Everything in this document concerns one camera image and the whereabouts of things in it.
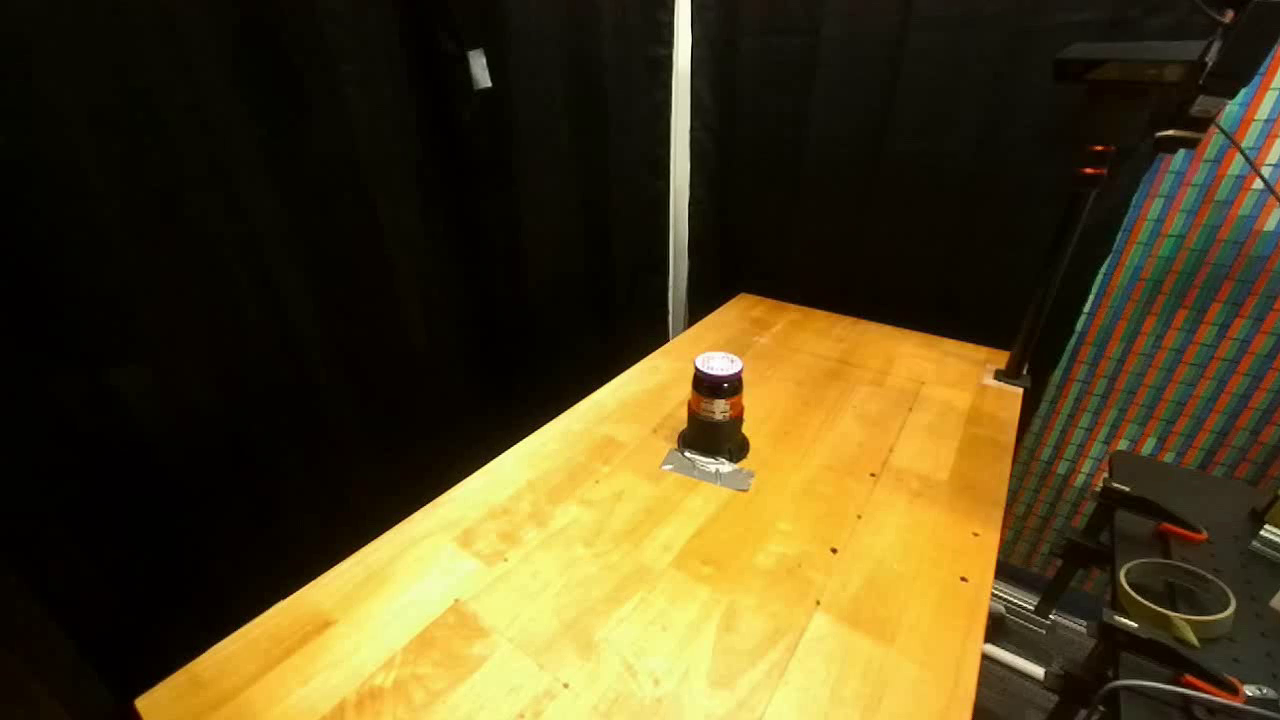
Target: wooden tabletop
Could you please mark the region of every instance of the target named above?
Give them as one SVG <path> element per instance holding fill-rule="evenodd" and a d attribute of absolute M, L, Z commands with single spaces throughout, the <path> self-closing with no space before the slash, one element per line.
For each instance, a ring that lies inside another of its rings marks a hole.
<path fill-rule="evenodd" d="M 660 467 L 740 350 L 749 467 Z M 137 699 L 145 716 L 973 716 L 1004 350 L 736 297 Z"/>

